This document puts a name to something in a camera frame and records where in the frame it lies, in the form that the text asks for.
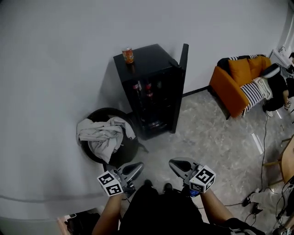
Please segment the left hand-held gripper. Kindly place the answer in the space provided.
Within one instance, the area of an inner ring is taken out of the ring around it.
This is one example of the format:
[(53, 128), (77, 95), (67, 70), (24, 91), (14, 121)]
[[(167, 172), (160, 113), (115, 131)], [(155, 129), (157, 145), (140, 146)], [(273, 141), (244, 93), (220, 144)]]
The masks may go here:
[(144, 163), (126, 163), (122, 167), (125, 178), (117, 169), (110, 169), (97, 177), (97, 180), (108, 197), (126, 194), (130, 198), (136, 191), (132, 181), (137, 179), (144, 169)]

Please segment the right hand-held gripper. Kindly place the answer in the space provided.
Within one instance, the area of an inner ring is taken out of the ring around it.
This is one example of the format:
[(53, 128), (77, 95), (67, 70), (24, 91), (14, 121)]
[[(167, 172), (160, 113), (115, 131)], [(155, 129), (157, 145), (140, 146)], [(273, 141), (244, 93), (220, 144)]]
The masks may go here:
[(188, 187), (190, 197), (204, 194), (215, 182), (216, 174), (207, 165), (195, 163), (187, 157), (176, 157), (169, 161), (169, 167)]

